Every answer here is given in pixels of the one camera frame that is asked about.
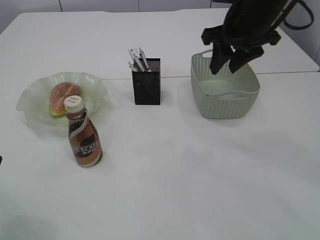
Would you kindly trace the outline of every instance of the bottle label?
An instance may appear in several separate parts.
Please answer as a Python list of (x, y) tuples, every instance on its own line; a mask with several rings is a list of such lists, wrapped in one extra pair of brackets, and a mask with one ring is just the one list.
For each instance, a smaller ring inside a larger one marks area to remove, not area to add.
[(69, 141), (78, 164), (87, 166), (99, 159), (101, 145), (96, 128), (85, 113), (82, 122), (69, 127)]

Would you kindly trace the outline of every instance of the coffee bottle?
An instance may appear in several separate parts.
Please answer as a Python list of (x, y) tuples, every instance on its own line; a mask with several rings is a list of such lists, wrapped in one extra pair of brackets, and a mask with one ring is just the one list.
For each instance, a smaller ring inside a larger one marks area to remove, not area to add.
[(102, 157), (102, 148), (83, 99), (69, 96), (64, 100), (64, 107), (69, 121), (69, 142), (76, 162), (81, 167), (95, 165)]

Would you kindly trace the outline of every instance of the white wall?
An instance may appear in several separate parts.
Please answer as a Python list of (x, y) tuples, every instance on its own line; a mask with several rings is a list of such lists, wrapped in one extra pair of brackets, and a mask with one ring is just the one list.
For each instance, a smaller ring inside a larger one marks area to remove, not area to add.
[(21, 13), (60, 11), (59, 0), (0, 0), (0, 33)]
[(64, 12), (138, 12), (138, 0), (60, 0)]
[(210, 8), (210, 0), (139, 0), (139, 8), (140, 12), (208, 9)]
[(211, 8), (212, 9), (223, 9), (223, 8), (230, 8), (231, 3), (221, 3), (221, 2), (212, 2)]
[[(290, 30), (284, 25), (281, 28), (302, 48), (313, 60), (320, 65), (320, 0), (304, 0), (312, 9), (315, 20), (314, 24), (301, 31)], [(287, 18), (288, 22), (293, 25), (302, 26), (310, 22), (310, 17), (300, 5), (290, 13)]]

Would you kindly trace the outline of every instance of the light green basket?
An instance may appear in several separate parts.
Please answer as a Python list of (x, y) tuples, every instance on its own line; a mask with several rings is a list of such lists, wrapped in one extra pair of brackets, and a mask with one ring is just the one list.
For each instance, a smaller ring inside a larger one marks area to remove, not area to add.
[(253, 106), (260, 91), (259, 81), (246, 64), (234, 74), (227, 62), (213, 75), (210, 70), (211, 57), (197, 53), (191, 59), (191, 85), (195, 102), (201, 114), (208, 119), (241, 118)]

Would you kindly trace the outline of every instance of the robotic arm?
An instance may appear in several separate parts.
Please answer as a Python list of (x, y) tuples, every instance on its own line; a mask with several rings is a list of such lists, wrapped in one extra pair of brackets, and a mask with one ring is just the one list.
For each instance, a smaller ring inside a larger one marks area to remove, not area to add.
[[(205, 45), (213, 43), (210, 64), (212, 74), (217, 74), (228, 61), (232, 73), (264, 54), (262, 45), (276, 45), (281, 36), (276, 28), (284, 24), (293, 30), (307, 29), (314, 22), (311, 9), (303, 0), (213, 0), (231, 3), (223, 25), (206, 28), (201, 36)], [(311, 23), (292, 26), (286, 21), (290, 11), (300, 4), (310, 15)]]

